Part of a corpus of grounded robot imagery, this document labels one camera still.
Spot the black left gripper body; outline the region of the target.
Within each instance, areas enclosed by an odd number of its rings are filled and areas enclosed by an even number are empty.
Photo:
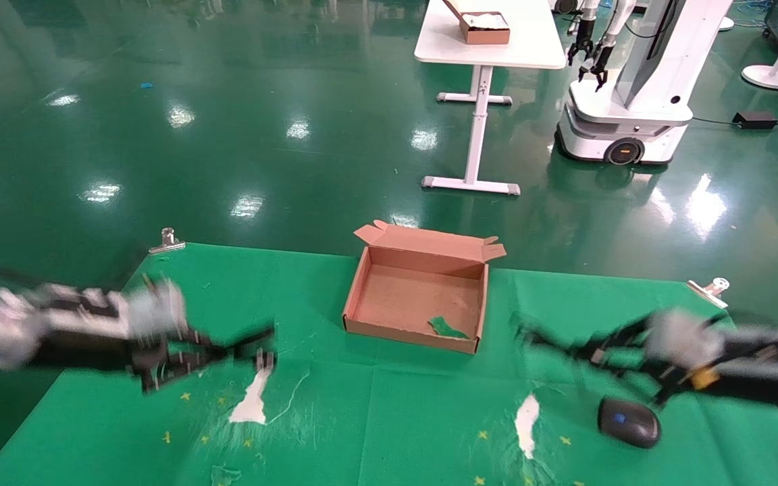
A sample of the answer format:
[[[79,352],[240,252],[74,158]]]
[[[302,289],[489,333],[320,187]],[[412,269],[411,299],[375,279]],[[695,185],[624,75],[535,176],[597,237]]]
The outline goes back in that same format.
[[[61,367],[106,373],[129,373],[139,379],[142,370],[176,352],[170,342],[184,344],[192,329],[179,296],[133,296],[112,301],[117,316],[87,310],[46,308],[44,329],[29,367]]]

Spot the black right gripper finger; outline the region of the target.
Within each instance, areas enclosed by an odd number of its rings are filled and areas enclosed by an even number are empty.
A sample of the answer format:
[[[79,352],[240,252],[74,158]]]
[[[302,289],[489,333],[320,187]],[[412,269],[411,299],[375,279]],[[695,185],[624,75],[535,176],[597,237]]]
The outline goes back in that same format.
[[[650,405],[664,406],[667,403],[666,388],[661,378],[662,373],[667,371],[664,362],[653,360],[629,366],[610,363],[606,358],[593,358],[592,367],[608,373]]]
[[[625,324],[608,334],[594,335],[584,342],[562,344],[550,335],[543,326],[527,317],[517,317],[516,338],[528,346],[544,346],[558,351],[573,360],[602,362],[609,350],[629,350],[643,346],[642,336],[648,332],[649,317],[642,317]]]

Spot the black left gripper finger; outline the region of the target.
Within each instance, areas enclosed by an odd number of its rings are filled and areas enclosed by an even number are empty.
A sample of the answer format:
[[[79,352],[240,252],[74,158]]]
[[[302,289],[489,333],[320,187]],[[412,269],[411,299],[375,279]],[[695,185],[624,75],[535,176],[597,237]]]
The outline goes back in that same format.
[[[197,348],[208,358],[256,358],[273,351],[275,334],[275,327],[263,327],[247,331],[228,344],[216,344],[208,335],[189,329],[183,335],[183,342]]]
[[[228,351],[176,352],[172,356],[164,356],[142,370],[142,393],[154,393],[171,381],[201,371],[228,356]]]

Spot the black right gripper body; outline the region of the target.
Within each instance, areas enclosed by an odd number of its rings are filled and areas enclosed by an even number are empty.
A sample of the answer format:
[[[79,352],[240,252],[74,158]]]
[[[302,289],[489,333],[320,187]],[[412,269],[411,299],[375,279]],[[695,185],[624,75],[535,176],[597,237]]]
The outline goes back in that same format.
[[[667,400],[680,393],[778,406],[778,329],[654,329],[643,362],[664,362]]]

